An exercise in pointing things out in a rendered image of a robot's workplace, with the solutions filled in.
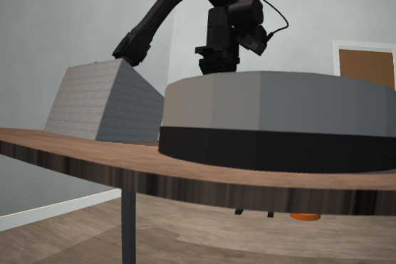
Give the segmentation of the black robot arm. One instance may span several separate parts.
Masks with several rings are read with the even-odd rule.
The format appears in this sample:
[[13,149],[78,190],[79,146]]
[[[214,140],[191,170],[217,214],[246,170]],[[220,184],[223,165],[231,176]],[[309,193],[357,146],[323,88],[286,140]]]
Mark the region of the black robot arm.
[[[132,67],[139,65],[145,59],[157,29],[181,1],[157,0],[141,22],[121,40],[112,56],[125,59]],[[260,0],[208,1],[214,8],[208,11],[207,29],[217,26],[213,31],[213,45],[222,44],[239,56],[240,44],[261,56],[267,47],[267,32],[260,25],[264,22]]]

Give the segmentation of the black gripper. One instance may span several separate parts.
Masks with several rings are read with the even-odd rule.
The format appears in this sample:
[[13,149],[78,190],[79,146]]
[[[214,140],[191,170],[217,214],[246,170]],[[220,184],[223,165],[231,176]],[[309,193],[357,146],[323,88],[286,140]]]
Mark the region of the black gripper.
[[203,59],[199,59],[202,74],[236,72],[237,64],[240,64],[240,57],[222,44],[213,45],[214,27],[217,26],[207,29],[206,46],[195,47],[195,54],[203,56]]

